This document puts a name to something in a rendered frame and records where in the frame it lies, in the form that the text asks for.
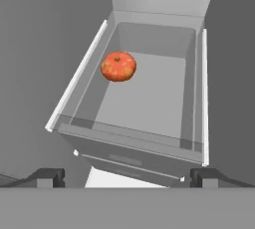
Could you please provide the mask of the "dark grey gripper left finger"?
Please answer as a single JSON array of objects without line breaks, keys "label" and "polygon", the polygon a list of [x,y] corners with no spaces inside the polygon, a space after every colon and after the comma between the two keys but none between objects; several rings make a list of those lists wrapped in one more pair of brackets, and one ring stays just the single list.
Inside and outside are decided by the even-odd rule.
[{"label": "dark grey gripper left finger", "polygon": [[41,168],[33,172],[25,179],[13,183],[14,187],[50,187],[63,188],[65,183],[64,168]]}]

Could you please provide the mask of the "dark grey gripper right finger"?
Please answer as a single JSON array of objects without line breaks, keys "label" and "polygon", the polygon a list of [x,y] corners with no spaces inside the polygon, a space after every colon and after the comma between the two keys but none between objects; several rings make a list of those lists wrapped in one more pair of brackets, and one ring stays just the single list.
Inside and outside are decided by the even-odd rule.
[{"label": "dark grey gripper right finger", "polygon": [[192,168],[190,170],[191,187],[248,187],[255,188],[255,185],[229,178],[216,168]]}]

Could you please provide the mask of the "clear grey freezer drawer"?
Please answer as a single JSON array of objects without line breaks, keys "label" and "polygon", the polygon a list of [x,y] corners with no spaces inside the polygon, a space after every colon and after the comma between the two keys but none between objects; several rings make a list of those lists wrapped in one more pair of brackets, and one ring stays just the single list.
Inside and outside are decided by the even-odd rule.
[{"label": "clear grey freezer drawer", "polygon": [[[136,61],[125,82],[107,80],[111,52]],[[82,59],[45,128],[74,148],[169,172],[209,163],[206,31],[201,17],[114,11]]]}]

